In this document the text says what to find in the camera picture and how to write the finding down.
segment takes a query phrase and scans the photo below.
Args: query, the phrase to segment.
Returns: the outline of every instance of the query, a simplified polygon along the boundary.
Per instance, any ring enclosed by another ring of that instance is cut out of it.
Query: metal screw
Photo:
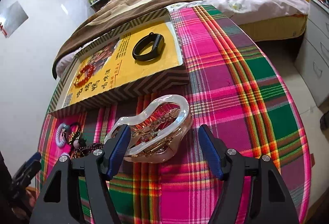
[[[236,155],[236,150],[230,148],[230,149],[227,150],[227,153],[228,153],[229,155]]]
[[[96,149],[95,151],[93,151],[94,155],[101,155],[102,154],[102,150],[101,149]]]
[[[62,155],[60,157],[60,162],[65,162],[67,160],[67,156],[66,155]]]
[[[262,158],[263,158],[263,160],[266,161],[266,162],[268,162],[268,161],[271,160],[271,158],[270,158],[268,155],[263,155]]]

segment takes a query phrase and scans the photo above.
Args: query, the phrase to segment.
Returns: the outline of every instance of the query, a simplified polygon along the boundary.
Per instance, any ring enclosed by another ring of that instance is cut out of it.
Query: black wristband
[[[153,42],[150,52],[146,54],[139,54],[149,43]],[[165,45],[165,38],[161,34],[151,32],[147,36],[141,38],[133,49],[133,58],[139,61],[149,61],[158,57]]]

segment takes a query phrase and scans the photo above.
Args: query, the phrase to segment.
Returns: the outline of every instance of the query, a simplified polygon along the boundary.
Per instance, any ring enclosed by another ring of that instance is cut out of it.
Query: bracelet
[[[69,134],[70,132],[71,132],[70,126],[65,123],[62,123],[58,126],[55,141],[56,141],[56,145],[59,148],[62,148],[66,144],[66,135]]]
[[[150,52],[139,54],[149,43],[154,42]],[[165,45],[165,38],[161,34],[151,32],[147,36],[141,38],[133,49],[133,58],[139,61],[149,61],[158,57]]]
[[[92,76],[92,74],[93,74],[93,72],[94,72],[94,69],[95,69],[95,67],[94,67],[92,64],[87,64],[87,65],[85,65],[85,66],[80,70],[79,74],[77,74],[77,76],[75,77],[74,86],[75,86],[76,88],[79,88],[79,87],[85,85],[85,84],[88,82],[88,80],[91,78],[91,76]],[[79,81],[79,79],[81,78],[81,76],[82,76],[86,71],[88,71],[87,76],[86,76],[84,79],[82,79],[82,80]]]

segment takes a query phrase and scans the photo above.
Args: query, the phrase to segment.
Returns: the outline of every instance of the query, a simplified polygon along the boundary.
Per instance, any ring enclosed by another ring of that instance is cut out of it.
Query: light blue coil hair tie
[[[71,128],[69,125],[62,123],[58,126],[57,128],[57,132],[56,132],[56,145],[59,148],[62,148],[65,144],[66,144],[66,139],[65,137],[62,136],[61,140],[60,140],[60,135],[62,133],[62,131],[65,131],[68,135],[71,133]]]

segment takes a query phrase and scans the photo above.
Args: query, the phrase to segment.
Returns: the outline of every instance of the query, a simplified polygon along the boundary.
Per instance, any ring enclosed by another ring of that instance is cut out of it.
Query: drawer
[[[295,67],[319,106],[329,95],[329,67],[306,39],[299,50]]]
[[[309,19],[329,38],[329,14],[312,1]]]
[[[310,20],[307,21],[305,38],[329,65],[329,38]]]

